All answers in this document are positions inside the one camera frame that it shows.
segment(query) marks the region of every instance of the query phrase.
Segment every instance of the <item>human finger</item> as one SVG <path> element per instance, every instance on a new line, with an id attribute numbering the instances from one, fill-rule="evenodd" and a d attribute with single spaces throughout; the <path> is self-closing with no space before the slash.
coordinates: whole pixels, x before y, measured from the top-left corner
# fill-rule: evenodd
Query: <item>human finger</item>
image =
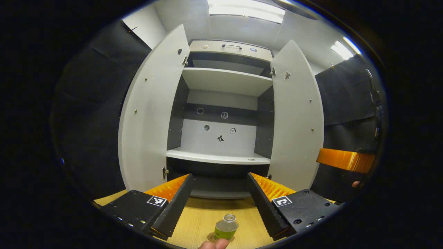
<path id="1" fill-rule="evenodd" d="M 209 241 L 205 241 L 198 249 L 218 249 L 215 247 L 215 244 Z"/>
<path id="2" fill-rule="evenodd" d="M 215 242 L 215 249 L 225 249 L 229 245 L 229 241 L 227 239 L 218 239 Z"/>

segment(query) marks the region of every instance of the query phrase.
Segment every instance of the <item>drawer handle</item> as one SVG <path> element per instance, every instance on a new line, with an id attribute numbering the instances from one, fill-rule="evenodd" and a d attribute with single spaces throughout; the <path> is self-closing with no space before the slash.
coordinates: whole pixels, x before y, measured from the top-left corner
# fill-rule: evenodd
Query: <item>drawer handle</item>
<path id="1" fill-rule="evenodd" d="M 233 46 L 233 47 L 238 47 L 238 49 L 241 49 L 241 46 L 237 46 L 237 45 L 223 44 L 222 47 L 224 47 L 224 46 Z"/>

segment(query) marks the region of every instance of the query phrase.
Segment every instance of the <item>orange object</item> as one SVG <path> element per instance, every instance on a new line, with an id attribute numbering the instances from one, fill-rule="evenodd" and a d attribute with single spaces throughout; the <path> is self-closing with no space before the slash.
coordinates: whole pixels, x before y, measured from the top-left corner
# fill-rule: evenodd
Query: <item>orange object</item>
<path id="1" fill-rule="evenodd" d="M 145 192 L 145 194 L 148 195 L 155 195 L 158 197 L 162 197 L 167 199 L 169 202 L 172 200 L 174 195 L 179 190 L 180 186 L 185 181 L 186 177 L 188 177 L 189 174 L 180 176 L 178 178 L 175 178 L 174 180 L 171 180 L 167 183 L 163 183 L 162 185 L 156 186 L 155 188 L 152 188 Z"/>
<path id="2" fill-rule="evenodd" d="M 375 155 L 321 148 L 317 162 L 340 169 L 368 173 Z"/>
<path id="3" fill-rule="evenodd" d="M 256 175 L 251 172 L 251 175 L 254 177 L 254 179 L 257 181 L 260 188 L 263 190 L 264 194 L 268 198 L 268 200 L 271 202 L 272 199 L 282 197 L 285 195 L 290 195 L 295 193 L 292 189 L 285 187 L 279 183 L 276 183 L 272 180 L 269 180 L 268 178 L 265 178 L 260 175 Z"/>

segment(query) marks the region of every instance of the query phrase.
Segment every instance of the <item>sticker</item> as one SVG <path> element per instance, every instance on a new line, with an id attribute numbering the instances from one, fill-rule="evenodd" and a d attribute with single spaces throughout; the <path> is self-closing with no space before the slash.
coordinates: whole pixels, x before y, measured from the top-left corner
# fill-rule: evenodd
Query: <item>sticker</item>
<path id="1" fill-rule="evenodd" d="M 158 196 L 153 195 L 149 201 L 147 201 L 146 203 L 152 204 L 152 205 L 156 205 L 156 206 L 163 206 L 163 204 L 166 202 L 165 198 L 161 198 Z"/>
<path id="2" fill-rule="evenodd" d="M 292 203 L 291 200 L 288 197 L 286 197 L 286 196 L 282 196 L 282 197 L 279 197 L 279 198 L 274 198 L 274 199 L 272 199 L 272 201 L 277 206 L 284 206 L 284 205 Z"/>
<path id="3" fill-rule="evenodd" d="M 291 73 L 289 72 L 284 73 L 284 80 L 288 80 L 289 76 L 291 76 Z"/>

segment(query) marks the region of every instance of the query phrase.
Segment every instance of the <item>drawer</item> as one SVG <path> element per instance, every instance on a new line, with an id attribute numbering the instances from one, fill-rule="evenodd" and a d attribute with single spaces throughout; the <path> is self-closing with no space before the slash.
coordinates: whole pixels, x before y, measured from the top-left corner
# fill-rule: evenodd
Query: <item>drawer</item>
<path id="1" fill-rule="evenodd" d="M 191 52 L 210 52 L 221 54 L 235 54 L 270 62 L 272 54 L 269 49 L 252 46 L 244 43 L 233 43 L 213 40 L 194 40 L 189 46 Z"/>

